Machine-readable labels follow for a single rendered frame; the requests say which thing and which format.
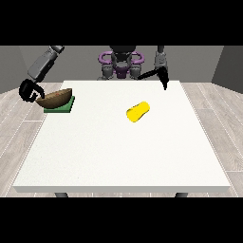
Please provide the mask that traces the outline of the green square pad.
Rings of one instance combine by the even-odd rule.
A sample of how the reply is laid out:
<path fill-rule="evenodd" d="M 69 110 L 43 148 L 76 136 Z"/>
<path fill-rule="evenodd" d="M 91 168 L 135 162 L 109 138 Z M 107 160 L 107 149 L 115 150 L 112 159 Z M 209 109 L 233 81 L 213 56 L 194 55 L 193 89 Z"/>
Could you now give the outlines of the green square pad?
<path fill-rule="evenodd" d="M 44 112 L 45 113 L 69 113 L 71 111 L 74 101 L 75 101 L 75 97 L 72 96 L 67 104 L 54 109 L 45 108 Z"/>

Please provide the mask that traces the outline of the brown wooden bowl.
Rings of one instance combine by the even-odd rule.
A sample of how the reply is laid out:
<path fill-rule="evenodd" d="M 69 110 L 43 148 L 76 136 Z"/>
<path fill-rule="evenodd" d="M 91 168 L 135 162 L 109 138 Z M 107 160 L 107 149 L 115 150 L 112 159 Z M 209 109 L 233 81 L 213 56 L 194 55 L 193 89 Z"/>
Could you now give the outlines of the brown wooden bowl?
<path fill-rule="evenodd" d="M 72 89 L 66 88 L 46 94 L 43 99 L 38 98 L 36 102 L 43 108 L 54 109 L 67 104 L 71 97 Z"/>

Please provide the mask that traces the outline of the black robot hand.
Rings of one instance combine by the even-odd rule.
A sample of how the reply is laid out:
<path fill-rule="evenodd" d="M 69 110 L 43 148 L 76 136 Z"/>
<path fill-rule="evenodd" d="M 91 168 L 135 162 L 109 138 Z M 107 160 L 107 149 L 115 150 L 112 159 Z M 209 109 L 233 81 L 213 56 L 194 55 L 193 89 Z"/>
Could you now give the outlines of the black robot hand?
<path fill-rule="evenodd" d="M 159 77 L 160 82 L 163 85 L 164 89 L 167 89 L 167 84 L 169 83 L 169 76 L 168 76 L 168 71 L 165 66 L 159 67 L 158 69 L 154 69 L 151 71 L 148 71 L 146 73 L 141 74 L 138 79 L 146 79 L 152 76 L 157 75 Z"/>
<path fill-rule="evenodd" d="M 37 94 L 34 91 L 37 91 L 42 99 L 45 97 L 44 89 L 32 80 L 25 79 L 21 82 L 19 95 L 23 101 L 33 103 L 37 98 Z"/>

